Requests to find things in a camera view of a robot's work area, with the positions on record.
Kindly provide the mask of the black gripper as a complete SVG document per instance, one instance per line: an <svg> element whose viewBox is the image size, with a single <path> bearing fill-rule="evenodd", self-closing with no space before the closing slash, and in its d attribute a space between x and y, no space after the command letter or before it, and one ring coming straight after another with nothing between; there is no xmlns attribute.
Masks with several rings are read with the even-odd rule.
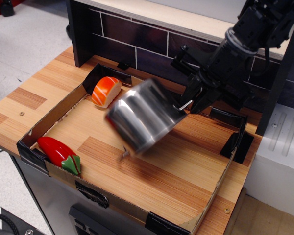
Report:
<svg viewBox="0 0 294 235"><path fill-rule="evenodd" d="M191 114L198 114L217 100L236 110L254 96L251 89L235 74L248 56L228 41L214 52L206 53L184 45L171 65L187 75L188 83L179 101L180 108L193 102Z"/></svg>

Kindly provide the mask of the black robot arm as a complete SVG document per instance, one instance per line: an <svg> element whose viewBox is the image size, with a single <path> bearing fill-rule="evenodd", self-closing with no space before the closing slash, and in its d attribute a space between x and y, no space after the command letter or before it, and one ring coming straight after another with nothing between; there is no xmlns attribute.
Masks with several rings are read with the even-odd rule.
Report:
<svg viewBox="0 0 294 235"><path fill-rule="evenodd" d="M280 48L289 39L293 25L294 0L248 0L215 51L183 45L171 63L188 77L177 109L190 105L190 112L198 114L217 100L242 109L254 92L239 78L237 69L248 67L261 48L268 65L270 49Z"/></svg>

